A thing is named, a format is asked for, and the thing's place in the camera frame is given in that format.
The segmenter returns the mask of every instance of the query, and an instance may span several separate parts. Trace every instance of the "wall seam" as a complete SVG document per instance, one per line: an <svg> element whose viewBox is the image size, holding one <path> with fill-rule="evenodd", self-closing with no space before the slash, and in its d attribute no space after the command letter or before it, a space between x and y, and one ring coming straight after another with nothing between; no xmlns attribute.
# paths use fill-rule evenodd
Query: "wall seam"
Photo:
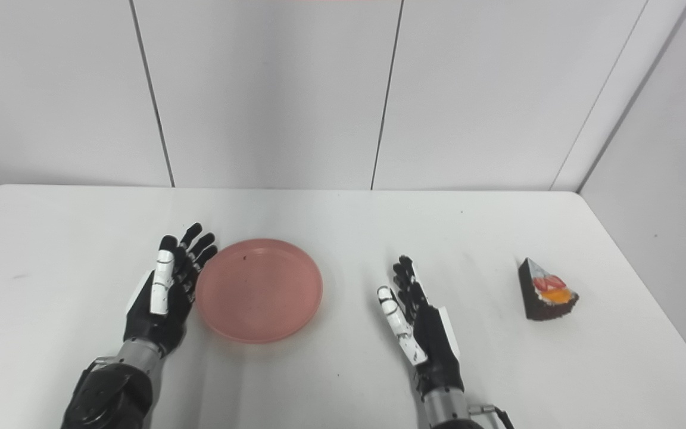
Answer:
<svg viewBox="0 0 686 429"><path fill-rule="evenodd" d="M134 32L136 32L136 41L139 44L139 53L142 55L142 65L145 68L145 78L147 78L147 89L150 92L150 100L152 101L152 109L155 111L155 121L158 123L158 136L160 136L160 144L163 149L163 158L166 160L166 169L169 171L169 181L171 187L175 188L174 171L171 169L171 160L169 159L169 149L166 146L166 138L163 135L163 123L160 120L160 112L158 111L158 101L155 99L155 90L152 88L152 78L150 77L149 65L147 65L147 54L145 53L145 45L142 43L142 32L139 30L139 19L136 17L136 7L134 0L129 0L131 8L131 18L134 21Z"/></svg>
<svg viewBox="0 0 686 429"><path fill-rule="evenodd" d="M626 40L623 41L623 45L621 46L620 51L618 51L618 56L616 56L615 61L613 61L613 65L610 66L610 71L607 72L605 81L602 82L602 86L600 87L600 90L597 92L597 97L594 97L594 102L591 103L589 111L587 112L586 117L584 118L584 121L582 122L582 125L579 128L579 132L576 133L576 137L573 139L573 143L571 144L571 147L568 149L568 154L566 154L566 157L563 159L563 163L560 164L560 168L555 174L555 178L552 179L552 183L550 184L550 188L548 189L549 191L551 191L552 187L555 186L555 182L557 182L557 178L560 177L560 174L563 171L564 166L566 166L568 158L571 157L571 152L573 152L573 149L576 146L576 143L579 141L579 138L582 134L582 131L584 130L584 127L586 127L587 122L589 122L589 117L591 117L591 112L594 111L594 106L597 105L597 102L600 100L600 97L602 96L602 91L605 90L605 85L607 85L608 81L610 81L610 77L613 76L613 71L616 70L616 65L618 64L618 61L621 59L621 56L623 55L623 51L624 49L626 49L627 44L629 44L629 39L631 39L631 36L634 34L634 29L637 28L637 23L640 22L640 18L645 13L645 8L647 7L647 4L649 2L650 0L645 0L645 3L642 5L642 9L640 9L640 13L637 14L637 19L634 20L634 24L632 25L631 30L629 30L629 35L627 35Z"/></svg>
<svg viewBox="0 0 686 429"><path fill-rule="evenodd" d="M658 64L661 62L663 55L669 49L669 46L671 45L672 41L674 41L674 37L679 32L679 28L684 22L684 19L686 19L686 5L684 5L684 9L683 11L681 11L681 14L679 15L676 23L674 24L672 31L669 33L669 36L663 42L663 46L661 46L658 55L656 55L656 59L653 60L653 64L650 65L650 68L647 70L647 73L645 73L645 76L643 76L642 81L640 81L640 84L637 85L637 89L634 90L634 94L632 94L631 98L629 98L629 103L627 103L626 107L623 108L623 111L621 112L620 117L618 117L616 124L613 125L613 129L610 131L610 134L608 134L607 139L605 139L605 143L602 145L602 148L600 149L600 152L597 154L597 157L594 158L594 162L591 163L589 171L587 171L586 175L584 176L584 179L582 180L582 183L579 185L579 188L576 190L576 193L580 194L582 192L584 186L586 185L586 182L588 182L589 180L589 177L591 177L591 174L594 173L594 168L596 168L597 164L599 164L600 160L602 159L602 155L605 155L607 147L610 146L610 144L613 142L613 138L615 138L616 133L618 133L618 130L620 129L621 125L623 125L623 121L626 120L629 111L631 111L632 107L634 107L634 103L637 102L637 98L640 97L642 90L645 89L645 85L647 85L647 82L650 80L650 76L653 75L653 72L656 71L656 68L658 67Z"/></svg>
<svg viewBox="0 0 686 429"><path fill-rule="evenodd" d="M401 5L398 6L398 19L395 24L395 38L393 38L393 51L391 52L391 64L388 70L388 83L386 84L386 98L383 102L383 116L381 117L381 130L378 133L378 149L375 151L375 164L372 167L372 181L370 182L370 190L375 188L375 173L378 172L378 158L381 155L381 143L383 141L383 130L386 124L386 109L388 108L388 95L390 93L390 82L393 77L393 63L395 62L395 49L398 46L398 32L401 30L401 15L404 11L404 0L401 0Z"/></svg>

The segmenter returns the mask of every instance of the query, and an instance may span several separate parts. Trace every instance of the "tabletop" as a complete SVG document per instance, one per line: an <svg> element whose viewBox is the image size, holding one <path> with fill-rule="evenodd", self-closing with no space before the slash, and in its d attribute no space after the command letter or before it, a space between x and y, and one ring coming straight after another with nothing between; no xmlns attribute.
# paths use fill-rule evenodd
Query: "tabletop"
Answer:
<svg viewBox="0 0 686 429"><path fill-rule="evenodd" d="M194 310L153 429L427 427L375 293L401 254L448 309L469 401L523 429L686 427L686 345L573 193L46 185L0 186L0 427L60 426L81 371L120 347L160 237L193 222L220 247L296 244L324 296L264 345L225 340ZM526 257L579 293L572 314L526 320Z"/></svg>

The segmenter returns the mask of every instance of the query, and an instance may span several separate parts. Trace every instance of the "white wall panel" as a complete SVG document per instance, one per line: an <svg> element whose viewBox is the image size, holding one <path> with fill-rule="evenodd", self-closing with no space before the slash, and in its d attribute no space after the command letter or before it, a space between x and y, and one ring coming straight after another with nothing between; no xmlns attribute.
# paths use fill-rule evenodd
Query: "white wall panel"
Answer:
<svg viewBox="0 0 686 429"><path fill-rule="evenodd" d="M548 189L644 3L406 0L375 187Z"/></svg>
<svg viewBox="0 0 686 429"><path fill-rule="evenodd" d="M551 190L580 187L685 5L686 0L648 1Z"/></svg>
<svg viewBox="0 0 686 429"><path fill-rule="evenodd" d="M686 340L686 19L582 193Z"/></svg>
<svg viewBox="0 0 686 429"><path fill-rule="evenodd" d="M398 0L139 0L177 186L369 188Z"/></svg>
<svg viewBox="0 0 686 429"><path fill-rule="evenodd" d="M0 184L169 185L128 2L0 2Z"/></svg>

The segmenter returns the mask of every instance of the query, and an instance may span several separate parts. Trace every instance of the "cake slice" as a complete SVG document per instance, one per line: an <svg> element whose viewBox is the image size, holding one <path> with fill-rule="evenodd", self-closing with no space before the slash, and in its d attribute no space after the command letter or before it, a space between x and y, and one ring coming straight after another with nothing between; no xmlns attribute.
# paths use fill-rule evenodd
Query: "cake slice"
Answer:
<svg viewBox="0 0 686 429"><path fill-rule="evenodd" d="M526 258L517 270L526 318L547 321L571 312L579 295L570 290L557 275L549 274L534 261Z"/></svg>

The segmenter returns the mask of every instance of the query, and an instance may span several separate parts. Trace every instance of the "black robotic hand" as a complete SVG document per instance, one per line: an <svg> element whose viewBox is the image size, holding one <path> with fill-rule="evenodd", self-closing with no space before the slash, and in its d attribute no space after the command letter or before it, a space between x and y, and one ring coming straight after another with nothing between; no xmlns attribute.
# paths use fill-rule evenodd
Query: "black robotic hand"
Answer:
<svg viewBox="0 0 686 429"><path fill-rule="evenodd" d="M150 272L126 314L123 345L117 356L95 359L81 374L63 418L62 429L141 429L154 396L150 373L185 336L194 288L217 249L213 234L199 223L182 241L165 236Z"/></svg>
<svg viewBox="0 0 686 429"><path fill-rule="evenodd" d="M459 347L446 309L430 304L407 256L398 258L393 272L403 310L388 286L378 288L378 300L398 344L416 369L417 391L430 427L482 429L470 418Z"/></svg>
<svg viewBox="0 0 686 429"><path fill-rule="evenodd" d="M407 256L398 258L393 272L406 321L413 326L414 340L427 355L426 361L416 365L417 390L423 396L444 387L465 391L457 360L459 350L448 317L442 318L441 310L430 305L414 273L414 264Z"/></svg>
<svg viewBox="0 0 686 429"><path fill-rule="evenodd" d="M171 353L185 336L185 321L190 314L194 301L195 285L198 275L205 263L217 253L213 246L215 236L207 233L190 248L190 244L202 227L199 223L192 225L182 241L177 244L176 238L165 236L160 242L158 251L158 269L150 272L142 290L136 297L131 309L126 314L126 329L123 340L131 338L149 340L160 347L163 356ZM173 264L170 275L159 275L161 266ZM155 287L164 293L160 302L155 302ZM163 305L166 313L155 312Z"/></svg>

